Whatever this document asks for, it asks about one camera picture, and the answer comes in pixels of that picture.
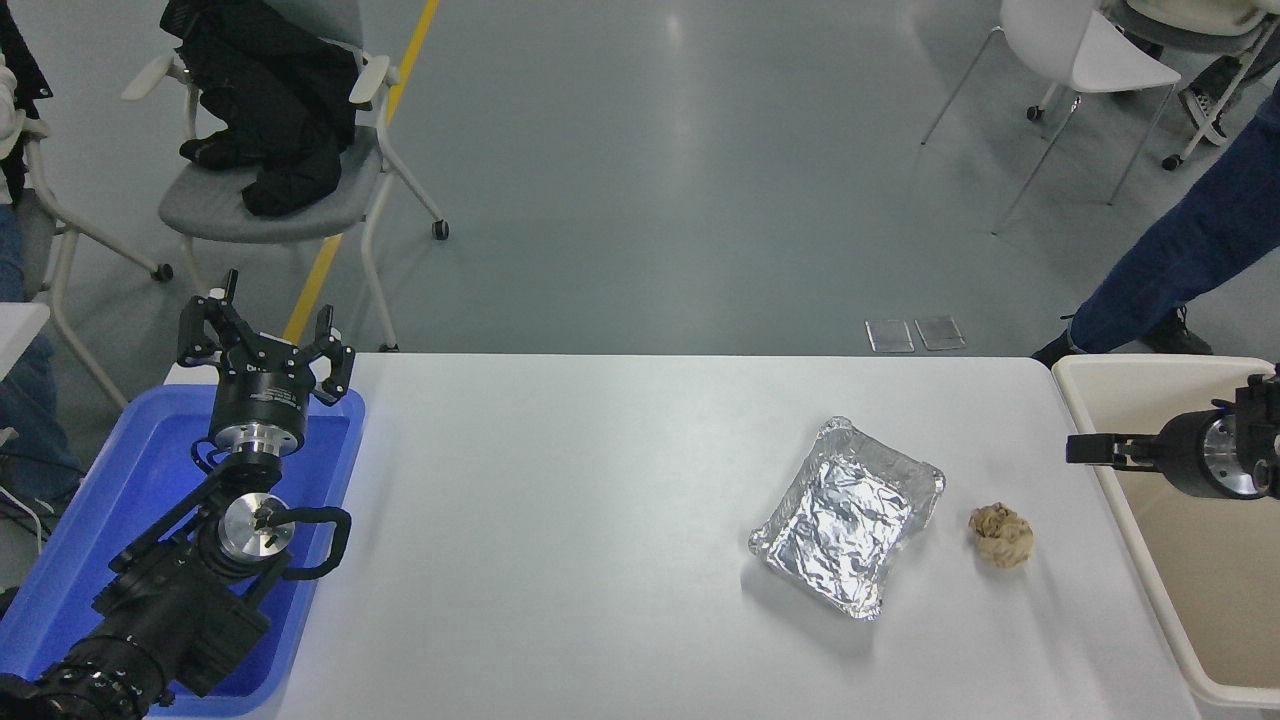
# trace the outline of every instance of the chair leg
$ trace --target chair leg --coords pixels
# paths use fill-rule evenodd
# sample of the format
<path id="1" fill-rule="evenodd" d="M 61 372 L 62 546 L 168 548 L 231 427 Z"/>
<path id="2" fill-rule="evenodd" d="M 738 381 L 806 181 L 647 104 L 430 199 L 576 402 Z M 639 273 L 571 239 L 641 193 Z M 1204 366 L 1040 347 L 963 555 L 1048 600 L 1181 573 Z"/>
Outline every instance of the chair leg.
<path id="1" fill-rule="evenodd" d="M 1156 129 L 1156 123 L 1160 120 L 1160 115 L 1165 114 L 1165 106 L 1169 105 L 1169 99 L 1174 96 L 1175 87 L 1178 86 L 1170 85 L 1169 90 L 1165 91 L 1165 97 L 1160 101 L 1160 106 L 1156 108 L 1156 114 L 1151 117 L 1151 124 L 1148 124 L 1146 132 L 1142 133 L 1142 140 L 1138 141 L 1138 147 L 1133 149 L 1133 156 L 1129 158 L 1129 164 L 1124 167 L 1124 173 L 1120 176 L 1120 181 L 1116 182 L 1116 188 L 1111 191 L 1111 197 L 1107 199 L 1107 205 L 1115 204 L 1116 196 L 1120 195 L 1120 187 L 1124 186 L 1124 181 L 1129 177 L 1129 170 L 1132 170 L 1133 164 L 1138 161 L 1138 155 L 1142 154 L 1142 149 L 1147 145 L 1147 138 L 1151 137 L 1151 131 Z"/>
<path id="2" fill-rule="evenodd" d="M 99 365 L 93 354 L 84 347 L 83 342 L 81 342 L 79 336 L 76 334 L 70 323 L 67 322 L 67 313 L 63 309 L 63 302 L 67 300 L 67 283 L 72 274 L 72 259 L 76 256 L 77 241 L 79 241 L 79 232 L 73 227 L 68 227 L 67 231 L 63 232 L 63 240 L 58 246 L 58 261 L 54 266 L 54 282 L 49 288 L 49 311 L 54 319 L 54 327 L 58 328 L 59 333 L 61 333 L 63 340 L 65 340 L 67 345 L 70 346 L 76 357 L 79 359 L 81 364 L 84 365 L 84 369 L 93 375 L 93 379 L 97 380 L 102 392 L 111 398 L 111 402 L 114 402 L 120 410 L 124 410 L 124 406 L 127 405 L 124 393 L 120 392 L 120 388 L 115 387 L 115 383 L 111 382 L 106 370 Z"/>
<path id="3" fill-rule="evenodd" d="M 383 151 L 383 156 L 387 158 L 388 163 L 390 163 L 392 169 L 402 181 L 404 181 L 404 184 L 407 184 L 410 191 L 413 192 L 417 201 L 426 208 L 426 211 L 430 213 L 433 218 L 443 220 L 444 213 L 442 213 L 440 208 L 426 195 L 426 191 L 422 190 L 422 186 L 417 182 L 417 178 L 413 177 L 413 173 L 408 172 L 404 161 L 399 159 L 399 155 L 397 155 L 394 150 L 392 150 L 390 143 L 384 143 L 380 149 Z"/>
<path id="4" fill-rule="evenodd" d="M 388 173 L 379 181 L 378 192 L 374 193 L 374 204 L 365 215 L 365 233 L 360 238 L 360 260 L 365 266 L 365 282 L 369 283 L 369 292 L 374 296 L 374 307 L 378 309 L 378 319 L 381 320 L 383 333 L 387 337 L 387 342 L 379 348 L 383 351 L 399 350 L 396 328 L 392 325 L 392 311 L 387 305 L 387 295 L 383 293 L 383 283 L 378 279 L 378 265 L 374 261 L 374 233 L 378 232 L 378 220 L 381 218 L 383 208 L 387 206 L 392 179 L 392 174 Z"/>
<path id="5" fill-rule="evenodd" d="M 79 215 L 72 213 L 54 197 L 52 191 L 49 188 L 49 183 L 45 181 L 45 167 L 44 158 L 40 150 L 38 141 L 27 142 L 27 156 L 28 156 L 28 169 L 31 172 L 31 183 L 36 191 L 36 197 L 40 199 L 40 204 L 45 208 L 50 215 L 60 219 L 64 224 L 74 227 L 83 232 L 90 240 L 97 242 L 102 247 L 106 247 L 111 252 L 115 252 L 120 258 L 133 263 L 134 265 L 142 268 L 143 270 L 151 273 L 151 278 L 160 282 L 168 282 L 173 279 L 173 268 L 166 264 L 156 263 L 146 255 L 137 252 L 128 245 L 124 245 L 105 232 L 97 229 L 87 220 Z"/>
<path id="6" fill-rule="evenodd" d="M 1170 170 L 1175 169 L 1184 160 L 1190 158 L 1192 152 L 1196 150 L 1196 146 L 1199 145 L 1199 141 L 1203 140 L 1204 133 L 1208 132 L 1208 127 L 1217 120 L 1219 115 L 1222 114 L 1222 109 L 1226 108 L 1226 104 L 1231 100 L 1231 95 L 1235 95 L 1235 88 L 1240 87 L 1240 81 L 1244 79 L 1244 76 L 1248 74 L 1249 68 L 1253 67 L 1253 60 L 1256 60 L 1258 56 L 1258 49 L 1266 45 L 1271 40 L 1271 33 L 1275 32 L 1276 24 L 1280 23 L 1280 19 L 1268 17 L 1263 22 L 1271 24 L 1262 31 L 1258 38 L 1253 41 L 1253 45 L 1248 50 L 1245 50 L 1243 55 L 1236 58 L 1240 63 L 1240 69 L 1235 72 L 1235 77 L 1231 78 L 1231 82 L 1228 83 L 1226 90 L 1222 91 L 1222 95 L 1217 99 L 1217 102 L 1213 104 L 1213 109 L 1210 110 L 1207 122 L 1203 126 L 1196 128 L 1196 133 L 1192 135 L 1192 138 L 1189 141 L 1187 141 L 1187 147 L 1183 147 L 1183 152 L 1180 155 L 1172 156 L 1176 158 L 1178 161 L 1171 168 L 1166 165 L 1165 169 Z"/>
<path id="7" fill-rule="evenodd" d="M 1050 138 L 1048 141 L 1048 147 L 1044 149 L 1044 152 L 1041 155 L 1041 159 L 1036 161 L 1036 167 L 1032 169 L 1032 174 L 1027 176 L 1027 179 L 1023 181 L 1023 187 L 1018 190 L 1018 195 L 1014 197 L 1014 201 L 1009 205 L 1009 210 L 1005 210 L 1005 215 L 1000 218 L 1000 222 L 996 223 L 996 227 L 991 229 L 991 234 L 998 234 L 1000 228 L 1004 227 L 1005 223 L 1009 220 L 1009 217 L 1014 214 L 1014 208 L 1018 206 L 1018 201 L 1023 199 L 1023 193 L 1027 192 L 1027 187 L 1032 183 L 1032 179 L 1036 178 L 1036 173 L 1038 173 L 1041 165 L 1044 164 L 1044 159 L 1048 158 L 1048 154 L 1053 150 L 1053 145 L 1057 143 L 1057 138 L 1061 137 L 1062 131 L 1066 129 L 1066 123 L 1071 122 L 1071 117 L 1075 115 L 1075 110 L 1079 106 L 1080 106 L 1080 94 L 1076 94 L 1075 99 L 1071 100 L 1071 109 L 1068 110 L 1066 117 L 1062 118 L 1062 124 L 1057 126 L 1057 131 L 1053 132 L 1053 137 Z"/>
<path id="8" fill-rule="evenodd" d="M 1041 97 L 1039 104 L 1032 105 L 1027 109 L 1027 119 L 1033 123 L 1038 123 L 1041 118 L 1044 117 L 1044 113 L 1048 111 L 1050 104 L 1053 102 L 1053 96 L 1057 95 L 1057 90 L 1060 87 L 1062 86 L 1056 82 L 1051 82 L 1048 85 L 1048 90 L 1044 91 L 1044 97 Z"/>
<path id="9" fill-rule="evenodd" d="M 942 115 L 947 114 L 947 108 L 951 106 L 956 95 L 960 95 L 960 88 L 964 87 L 965 81 L 969 79 L 969 73 L 973 72 L 973 68 L 978 64 L 978 59 L 982 58 L 982 54 L 987 51 L 987 46 L 991 45 L 991 38 L 995 37 L 997 32 L 1001 32 L 1000 26 L 991 28 L 991 32 L 987 33 L 987 38 L 982 41 L 982 47 L 978 49 L 978 54 L 973 56 L 973 60 L 969 61 L 969 67 L 965 68 L 964 74 L 960 76 L 960 82 L 956 85 L 956 88 L 951 91 L 951 96 L 942 104 L 942 110 L 938 111 L 938 117 L 933 118 L 933 124 L 931 124 L 928 132 L 924 133 L 924 138 L 920 140 L 920 145 L 929 142 L 929 136 L 933 135 L 933 129 L 942 122 Z"/>
<path id="10" fill-rule="evenodd" d="M 191 275 L 192 288 L 196 291 L 196 295 L 209 295 L 209 288 L 212 286 L 200 274 L 200 265 L 196 263 L 196 247 L 191 236 L 179 234 L 178 237 L 179 242 L 182 242 L 182 260 L 187 265 L 187 274 Z"/>

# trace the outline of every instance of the blue plastic tray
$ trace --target blue plastic tray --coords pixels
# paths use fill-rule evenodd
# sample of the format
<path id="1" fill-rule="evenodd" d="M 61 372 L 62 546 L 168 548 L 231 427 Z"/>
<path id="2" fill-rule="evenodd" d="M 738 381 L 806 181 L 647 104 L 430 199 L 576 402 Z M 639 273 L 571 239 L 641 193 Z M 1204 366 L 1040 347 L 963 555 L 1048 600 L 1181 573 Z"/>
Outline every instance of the blue plastic tray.
<path id="1" fill-rule="evenodd" d="M 0 673 L 35 679 L 102 620 L 90 603 L 115 577 L 106 564 L 204 479 L 189 447 L 209 432 L 214 389 L 163 386 L 129 404 L 0 621 Z M 273 493 L 291 507 L 342 505 L 364 420 L 356 392 L 333 407 L 311 402 L 306 443 L 284 459 Z M 292 565 L 321 562 L 329 536 L 328 525 L 298 525 Z M 293 662 L 315 584 L 276 583 L 261 605 L 271 628 L 239 667 L 204 698 L 174 683 L 177 701 L 151 714 L 232 717 L 261 705 Z"/>

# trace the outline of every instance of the white chair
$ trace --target white chair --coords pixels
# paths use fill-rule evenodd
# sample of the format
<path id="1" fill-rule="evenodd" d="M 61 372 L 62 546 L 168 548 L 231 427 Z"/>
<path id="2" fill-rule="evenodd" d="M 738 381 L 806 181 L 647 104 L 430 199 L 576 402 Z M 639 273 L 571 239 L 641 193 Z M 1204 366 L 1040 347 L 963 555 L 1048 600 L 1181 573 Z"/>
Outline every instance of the white chair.
<path id="1" fill-rule="evenodd" d="M 1048 92 L 1044 94 L 1041 105 L 1028 108 L 1028 119 L 1039 119 L 1043 113 L 1041 108 L 1050 102 L 1059 86 L 1066 86 L 1075 91 L 1075 99 L 1071 101 L 1066 117 L 1050 138 L 1044 152 L 1036 163 L 1036 168 L 1023 182 L 1014 201 L 1009 205 L 1009 210 L 996 223 L 992 233 L 998 232 L 1012 214 L 1018 201 L 1021 200 L 1023 193 L 1027 192 L 1027 187 L 1036 177 L 1036 173 L 1039 172 L 1041 165 L 1044 164 L 1044 159 L 1048 158 L 1050 151 L 1053 150 L 1062 131 L 1066 129 L 1066 123 L 1070 122 L 1075 110 L 1080 106 L 1080 99 L 1084 94 L 1125 92 L 1169 86 L 1169 91 L 1165 92 L 1165 97 L 1152 117 L 1151 124 L 1147 126 L 1142 140 L 1138 142 L 1138 147 L 1134 149 L 1133 156 L 1129 159 L 1129 164 L 1125 165 L 1124 174 L 1120 176 L 1120 181 L 1107 200 L 1110 205 L 1115 201 L 1116 195 L 1119 195 L 1120 186 L 1124 184 L 1125 178 L 1129 177 L 1133 163 L 1138 159 L 1138 154 L 1142 151 L 1143 145 L 1146 145 L 1152 128 L 1156 127 L 1156 120 L 1169 104 L 1174 86 L 1181 76 L 1152 60 L 1142 50 L 1125 40 L 1120 31 L 1112 27 L 1097 12 L 1097 3 L 1094 0 L 1002 0 L 1000 5 L 1000 24 L 987 33 L 982 47 L 973 61 L 969 63 L 968 69 L 965 69 L 964 76 L 960 78 L 960 83 L 951 92 L 951 96 L 947 97 L 946 104 L 942 105 L 942 110 L 933 120 L 933 124 L 929 126 L 929 131 L 924 135 L 920 145 L 929 141 L 929 136 L 933 135 L 933 129 L 938 127 L 942 115 L 946 114 L 947 108 L 951 106 L 960 88 L 969 79 L 969 74 L 973 72 L 974 65 L 978 64 L 978 59 L 982 58 L 983 51 L 987 50 L 991 38 L 1001 31 L 1009 41 L 1009 47 L 1014 51 L 1014 55 L 1028 69 L 1052 83 Z"/>
<path id="2" fill-rule="evenodd" d="M 198 293 L 209 290 L 200 274 L 192 247 L 193 237 L 221 242 L 283 243 L 319 240 L 347 232 L 364 222 L 360 258 L 365 281 L 383 324 L 380 350 L 398 350 L 390 309 L 374 263 L 372 238 L 387 206 L 392 181 L 401 179 L 434 218 L 431 234 L 449 237 L 449 225 L 435 202 L 392 150 L 387 137 L 388 91 L 399 85 L 399 70 L 387 55 L 362 49 L 360 4 L 356 0 L 268 0 L 276 12 L 312 35 L 352 51 L 362 65 L 348 100 L 371 108 L 372 126 L 356 126 L 356 140 L 342 154 L 342 179 L 330 195 L 282 218 L 259 218 L 244 209 L 239 191 L 253 182 L 255 168 L 210 172 L 188 165 L 160 201 L 160 219 L 182 237 L 183 252 Z M 152 60 L 122 94 L 124 100 L 146 97 L 165 77 L 187 86 L 187 138 L 196 137 L 196 108 L 200 90 L 177 55 Z"/>
<path id="3" fill-rule="evenodd" d="M 49 126 L 42 120 L 27 118 L 24 113 L 19 111 L 19 115 L 22 117 L 19 129 L 0 141 L 0 156 L 6 156 L 14 145 L 22 142 L 27 160 L 27 174 L 32 184 L 20 197 L 14 199 L 14 211 L 18 215 L 18 227 L 23 237 L 23 297 L 29 301 L 40 292 L 49 291 L 49 310 L 54 327 L 58 328 L 63 340 L 102 388 L 102 392 L 111 398 L 116 407 L 124 410 L 128 402 L 124 393 L 120 392 L 120 388 L 111 380 L 111 377 L 102 369 L 102 365 L 99 364 L 67 320 L 67 288 L 70 282 L 76 246 L 83 234 L 147 270 L 151 279 L 157 282 L 173 279 L 173 268 L 168 264 L 155 263 L 132 250 L 60 204 L 45 178 L 45 160 L 40 145 L 50 135 Z M 55 247 L 52 241 L 58 236 L 61 236 L 61 241 Z M 54 273 L 46 282 L 45 277 L 50 261 L 52 261 Z"/>

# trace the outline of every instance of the white sleeve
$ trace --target white sleeve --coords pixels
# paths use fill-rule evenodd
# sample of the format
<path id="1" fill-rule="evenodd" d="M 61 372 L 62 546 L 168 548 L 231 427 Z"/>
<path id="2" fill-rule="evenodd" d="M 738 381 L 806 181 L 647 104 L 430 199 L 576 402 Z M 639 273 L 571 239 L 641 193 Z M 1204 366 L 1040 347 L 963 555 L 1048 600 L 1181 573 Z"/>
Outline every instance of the white sleeve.
<path id="1" fill-rule="evenodd" d="M 9 137 L 9 133 L 18 129 L 18 113 L 13 108 L 13 91 L 18 87 L 18 78 L 13 70 L 4 64 L 4 55 L 0 54 L 0 137 Z"/>

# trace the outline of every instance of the jeans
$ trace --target jeans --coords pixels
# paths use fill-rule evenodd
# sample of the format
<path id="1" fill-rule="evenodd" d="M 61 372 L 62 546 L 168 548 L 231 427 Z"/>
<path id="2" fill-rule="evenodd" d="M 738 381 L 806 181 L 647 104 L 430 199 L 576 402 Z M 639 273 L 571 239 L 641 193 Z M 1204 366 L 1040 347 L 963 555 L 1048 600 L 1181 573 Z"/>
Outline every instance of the jeans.
<path id="1" fill-rule="evenodd" d="M 22 301 L 22 233 L 13 208 L 0 205 L 0 302 Z M 0 446 L 0 456 L 9 456 L 0 478 L 10 491 L 44 500 L 74 489 L 81 475 L 58 424 L 52 354 L 49 338 L 36 336 L 0 380 L 0 428 L 18 430 Z"/>
<path id="2" fill-rule="evenodd" d="M 1187 195 L 1143 233 L 1093 296 L 1068 340 L 1107 352 L 1172 309 L 1231 279 L 1280 245 L 1280 86 Z"/>

